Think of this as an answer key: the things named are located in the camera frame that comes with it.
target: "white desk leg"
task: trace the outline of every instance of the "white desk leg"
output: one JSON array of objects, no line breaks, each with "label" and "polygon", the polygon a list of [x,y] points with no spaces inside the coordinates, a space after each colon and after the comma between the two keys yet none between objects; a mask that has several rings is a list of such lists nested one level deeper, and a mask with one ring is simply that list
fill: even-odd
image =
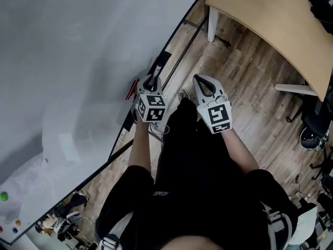
[{"label": "white desk leg", "polygon": [[209,7],[209,22],[208,22],[208,42],[212,43],[215,38],[217,21],[219,20],[219,12],[212,7]]},{"label": "white desk leg", "polygon": [[312,91],[311,87],[308,85],[276,84],[274,88],[278,91],[317,96],[317,94]]}]

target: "green magnet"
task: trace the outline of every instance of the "green magnet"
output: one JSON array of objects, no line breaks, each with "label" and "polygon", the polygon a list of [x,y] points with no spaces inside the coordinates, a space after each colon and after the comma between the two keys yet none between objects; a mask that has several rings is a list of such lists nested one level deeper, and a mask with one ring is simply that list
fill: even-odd
[{"label": "green magnet", "polygon": [[6,192],[2,192],[0,197],[1,197],[2,201],[7,201],[8,200],[8,194]]}]

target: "shoe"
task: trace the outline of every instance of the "shoe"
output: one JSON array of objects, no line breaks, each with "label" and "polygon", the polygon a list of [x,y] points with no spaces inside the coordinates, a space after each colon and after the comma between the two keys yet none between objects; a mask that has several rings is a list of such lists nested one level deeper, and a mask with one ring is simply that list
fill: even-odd
[{"label": "shoe", "polygon": [[178,91],[178,99],[179,99],[179,102],[183,99],[183,98],[188,98],[189,100],[190,100],[190,98],[189,98],[189,94],[188,94],[188,91],[187,90],[185,90],[185,89],[180,89],[179,91]]}]

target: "wooden desk surface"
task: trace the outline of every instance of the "wooden desk surface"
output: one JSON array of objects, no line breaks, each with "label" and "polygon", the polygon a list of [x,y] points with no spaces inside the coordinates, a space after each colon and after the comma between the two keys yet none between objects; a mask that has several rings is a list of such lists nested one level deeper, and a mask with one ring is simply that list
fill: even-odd
[{"label": "wooden desk surface", "polygon": [[325,98],[333,67],[333,36],[310,12],[308,0],[206,0],[278,50]]}]

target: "wooden floor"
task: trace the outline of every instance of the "wooden floor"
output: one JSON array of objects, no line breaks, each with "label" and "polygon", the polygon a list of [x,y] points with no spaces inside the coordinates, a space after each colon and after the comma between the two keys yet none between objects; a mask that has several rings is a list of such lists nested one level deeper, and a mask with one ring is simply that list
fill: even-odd
[{"label": "wooden floor", "polygon": [[[199,23],[202,18],[203,4],[199,1],[188,19]],[[162,82],[195,30],[195,27],[183,24],[167,47],[172,56],[162,72]],[[239,23],[220,16],[217,35],[230,41],[231,47],[227,48],[217,39],[212,44],[208,43],[207,34],[199,32],[165,89],[170,99],[169,111],[177,107],[179,88],[189,90],[195,100],[192,86],[194,74],[202,73],[219,80],[232,103],[234,129],[260,167],[270,171],[290,196],[299,190],[299,185],[294,184],[293,180],[298,173],[302,173],[300,190],[310,196],[311,201],[315,201],[321,187],[319,181],[311,180],[317,170],[311,170],[309,165],[320,163],[323,153],[308,152],[299,145],[299,134],[303,127],[301,119],[289,124],[285,118],[297,111],[301,101],[290,93],[274,89],[276,83],[301,84],[304,80],[281,54]],[[134,129],[121,136],[118,147],[133,138]],[[150,139],[150,149],[154,176],[161,145],[153,137]],[[90,200],[83,209],[85,216],[81,222],[81,235],[89,241],[95,240],[92,220],[97,218],[106,196],[125,171],[129,154],[130,150],[84,188]]]}]

